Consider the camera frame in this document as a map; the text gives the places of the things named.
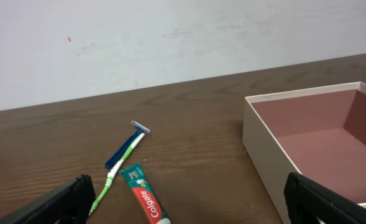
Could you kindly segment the blue disposable razor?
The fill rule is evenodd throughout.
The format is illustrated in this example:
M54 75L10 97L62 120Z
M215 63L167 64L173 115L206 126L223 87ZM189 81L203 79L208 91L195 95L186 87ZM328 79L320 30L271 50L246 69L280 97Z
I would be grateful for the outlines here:
M108 159L108 161L105 163L105 168L107 170L113 168L117 161L123 156L123 154L127 151L128 147L133 143L136 138L142 134L147 133L150 134L149 128L146 128L145 126L141 125L140 123L136 121L131 121L131 123L136 127L136 132L128 138L128 140Z

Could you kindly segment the Colgate toothpaste tube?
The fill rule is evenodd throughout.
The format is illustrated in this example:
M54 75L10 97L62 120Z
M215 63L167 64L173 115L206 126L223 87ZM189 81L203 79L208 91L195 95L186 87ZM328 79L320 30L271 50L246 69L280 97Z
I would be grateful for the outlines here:
M172 223L151 188L139 162L126 167L119 173L134 193L150 224Z

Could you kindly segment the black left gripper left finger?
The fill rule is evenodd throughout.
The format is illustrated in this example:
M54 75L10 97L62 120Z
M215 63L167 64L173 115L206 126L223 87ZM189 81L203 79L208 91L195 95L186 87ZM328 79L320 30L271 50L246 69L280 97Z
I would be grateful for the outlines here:
M1 217L0 224L85 224L95 198L91 176L82 174Z

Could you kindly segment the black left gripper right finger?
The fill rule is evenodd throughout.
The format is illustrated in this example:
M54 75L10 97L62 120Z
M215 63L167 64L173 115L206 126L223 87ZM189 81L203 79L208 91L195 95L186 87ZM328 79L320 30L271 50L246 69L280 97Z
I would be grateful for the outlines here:
M366 208L297 172L289 173L284 196L292 224L366 224Z

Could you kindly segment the green white toothbrush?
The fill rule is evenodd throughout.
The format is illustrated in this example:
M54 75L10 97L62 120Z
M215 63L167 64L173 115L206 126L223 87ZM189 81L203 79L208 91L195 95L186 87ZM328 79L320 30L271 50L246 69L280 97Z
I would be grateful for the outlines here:
M140 133L127 147L126 151L123 153L122 157L117 161L117 163L112 167L112 169L108 172L108 177L106 179L106 183L104 185L103 190L97 197L97 199L93 202L92 207L89 211L89 215L91 215L99 205L100 201L103 199L103 197L106 195L107 191L111 187L115 176L119 172L119 169L122 167L123 163L126 161L126 159L130 156L132 151L135 149L135 147L138 145L138 143L144 138L145 133Z

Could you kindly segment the white box pink interior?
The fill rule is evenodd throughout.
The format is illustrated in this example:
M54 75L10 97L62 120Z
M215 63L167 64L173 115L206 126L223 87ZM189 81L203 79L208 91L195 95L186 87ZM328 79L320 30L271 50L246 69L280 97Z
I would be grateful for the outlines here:
M282 220L298 172L366 208L366 84L248 96L243 144Z

